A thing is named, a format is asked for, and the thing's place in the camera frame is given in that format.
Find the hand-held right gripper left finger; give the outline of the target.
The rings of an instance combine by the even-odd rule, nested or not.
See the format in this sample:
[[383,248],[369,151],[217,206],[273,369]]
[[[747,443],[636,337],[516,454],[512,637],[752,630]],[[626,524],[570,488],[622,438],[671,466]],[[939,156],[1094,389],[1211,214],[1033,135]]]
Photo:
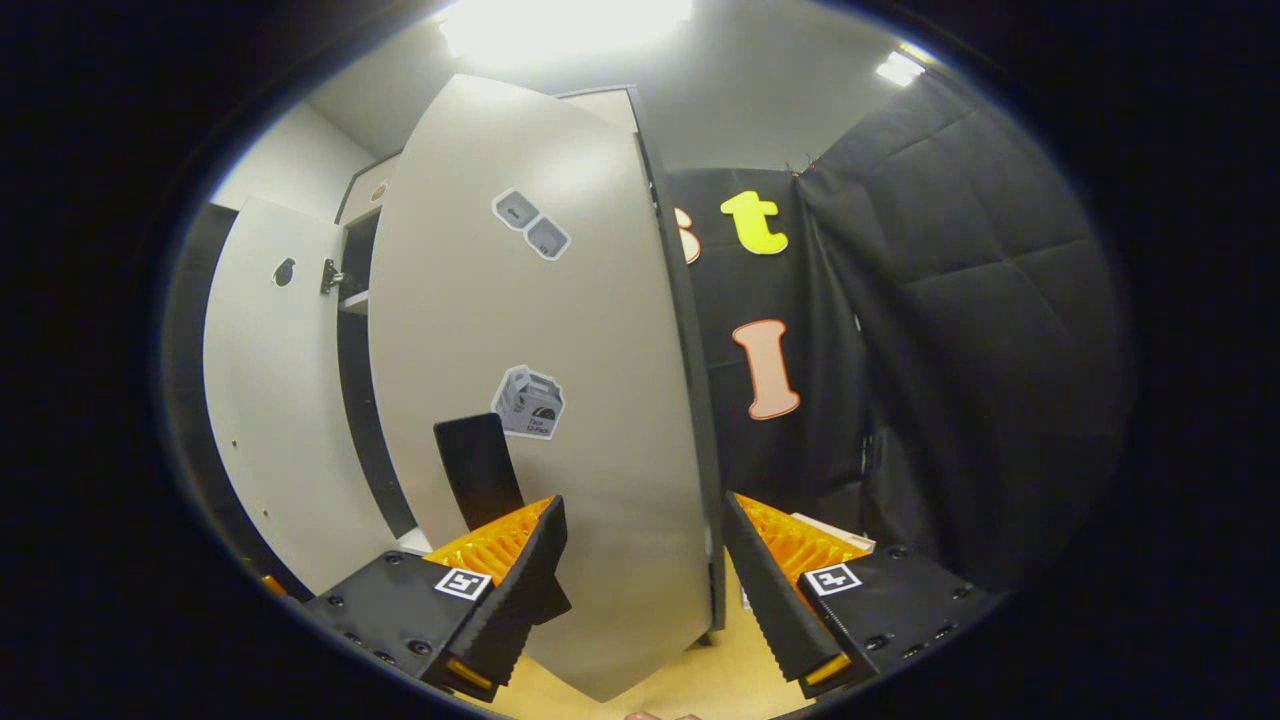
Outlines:
[[428,555],[388,551],[303,603],[379,662],[477,701],[509,684],[531,629],[570,610],[564,500],[541,498]]

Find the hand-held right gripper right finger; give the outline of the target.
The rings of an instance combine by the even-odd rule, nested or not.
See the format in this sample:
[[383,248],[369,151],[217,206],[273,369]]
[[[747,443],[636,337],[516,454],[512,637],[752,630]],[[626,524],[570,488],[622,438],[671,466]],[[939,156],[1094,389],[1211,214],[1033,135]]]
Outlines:
[[774,661],[808,698],[900,673],[1004,601],[913,548],[865,550],[735,492],[722,534]]

